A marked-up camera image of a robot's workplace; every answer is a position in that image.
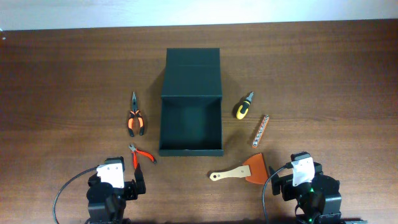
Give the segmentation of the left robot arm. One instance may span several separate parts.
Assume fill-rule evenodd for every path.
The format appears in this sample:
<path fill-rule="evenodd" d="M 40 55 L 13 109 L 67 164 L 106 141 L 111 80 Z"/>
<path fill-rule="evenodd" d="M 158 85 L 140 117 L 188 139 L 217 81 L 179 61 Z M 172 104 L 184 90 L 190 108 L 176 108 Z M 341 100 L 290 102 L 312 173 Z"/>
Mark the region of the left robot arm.
<path fill-rule="evenodd" d="M 103 164 L 96 168 L 97 182 L 90 181 L 86 193 L 90 223 L 129 223 L 124 217 L 127 202 L 136 200 L 146 193 L 146 185 L 140 165 L 137 165 L 135 179 L 124 181 L 123 165 L 121 163 Z"/>

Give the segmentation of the red handled side cutters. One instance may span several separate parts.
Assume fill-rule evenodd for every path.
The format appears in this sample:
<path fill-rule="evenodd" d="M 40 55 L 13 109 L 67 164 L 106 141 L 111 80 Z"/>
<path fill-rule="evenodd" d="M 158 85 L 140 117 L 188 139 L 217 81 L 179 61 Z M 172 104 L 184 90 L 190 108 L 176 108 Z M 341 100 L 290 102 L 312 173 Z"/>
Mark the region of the red handled side cutters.
<path fill-rule="evenodd" d="M 157 160 L 155 159 L 155 157 L 154 157 L 152 154 L 150 154 L 150 153 L 148 153 L 148 152 L 145 152 L 145 151 L 139 150 L 139 149 L 138 149 L 136 146 L 134 146 L 133 144 L 130 144 L 130 145 L 129 145 L 129 149 L 131 150 L 132 161 L 133 161 L 133 167 L 134 167 L 135 169 L 138 167 L 138 160 L 137 160 L 137 155 L 138 155 L 138 154 L 141 154 L 141 155 L 143 155 L 143 156 L 149 158 L 149 159 L 152 161 L 152 163 L 154 163 L 154 164 L 157 163 Z"/>

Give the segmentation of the yellow black stubby screwdriver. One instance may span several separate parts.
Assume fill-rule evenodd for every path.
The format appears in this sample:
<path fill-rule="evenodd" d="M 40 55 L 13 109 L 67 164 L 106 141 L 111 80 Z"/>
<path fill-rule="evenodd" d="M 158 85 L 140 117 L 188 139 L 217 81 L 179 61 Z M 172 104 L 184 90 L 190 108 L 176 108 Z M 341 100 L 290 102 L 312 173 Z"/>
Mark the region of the yellow black stubby screwdriver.
<path fill-rule="evenodd" d="M 252 103 L 253 96 L 254 96 L 254 92 L 251 91 L 248 94 L 248 96 L 245 98 L 245 100 L 240 104 L 240 106 L 238 107 L 237 112 L 236 112 L 237 119 L 243 119 L 247 115 L 247 113 L 249 111 L 249 107 Z"/>

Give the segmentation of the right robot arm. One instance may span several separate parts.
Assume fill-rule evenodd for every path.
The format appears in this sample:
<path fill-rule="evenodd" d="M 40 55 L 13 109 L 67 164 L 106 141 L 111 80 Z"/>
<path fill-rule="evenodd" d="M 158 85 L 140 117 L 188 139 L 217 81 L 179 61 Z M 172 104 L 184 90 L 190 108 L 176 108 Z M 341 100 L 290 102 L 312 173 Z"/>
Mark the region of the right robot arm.
<path fill-rule="evenodd" d="M 295 200 L 295 209 L 302 214 L 295 214 L 294 223 L 313 224 L 361 224 L 367 223 L 360 218 L 342 218 L 340 181 L 323 173 L 322 165 L 314 163 L 315 176 L 311 182 L 293 186 L 293 175 L 278 176 L 280 169 L 270 168 L 272 194 L 281 194 L 284 201 Z"/>

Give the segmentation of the orange socket bit holder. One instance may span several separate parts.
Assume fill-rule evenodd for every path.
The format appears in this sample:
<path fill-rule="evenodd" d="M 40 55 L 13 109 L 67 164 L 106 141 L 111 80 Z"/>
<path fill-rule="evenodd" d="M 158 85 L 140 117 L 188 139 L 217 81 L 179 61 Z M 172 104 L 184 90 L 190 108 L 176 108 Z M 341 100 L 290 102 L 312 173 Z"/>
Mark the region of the orange socket bit holder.
<path fill-rule="evenodd" d="M 263 120 L 261 121 L 259 129 L 257 130 L 257 133 L 256 133 L 256 135 L 255 135 L 255 137 L 254 137 L 254 139 L 252 141 L 252 147 L 253 148 L 257 148 L 258 147 L 268 122 L 269 122 L 269 115 L 267 114 L 267 115 L 265 115 L 263 117 Z"/>

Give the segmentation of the orange scraper wooden handle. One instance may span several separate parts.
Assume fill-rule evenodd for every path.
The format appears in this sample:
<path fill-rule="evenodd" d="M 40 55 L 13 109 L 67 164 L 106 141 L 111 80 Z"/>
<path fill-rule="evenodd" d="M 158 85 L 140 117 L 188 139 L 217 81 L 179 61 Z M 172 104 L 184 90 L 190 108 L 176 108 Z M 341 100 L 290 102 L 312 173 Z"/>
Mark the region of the orange scraper wooden handle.
<path fill-rule="evenodd" d="M 262 153 L 257 153 L 247 159 L 241 166 L 223 172 L 212 172 L 210 179 L 218 181 L 226 178 L 245 178 L 246 181 L 264 185 L 269 178 L 266 163 Z"/>

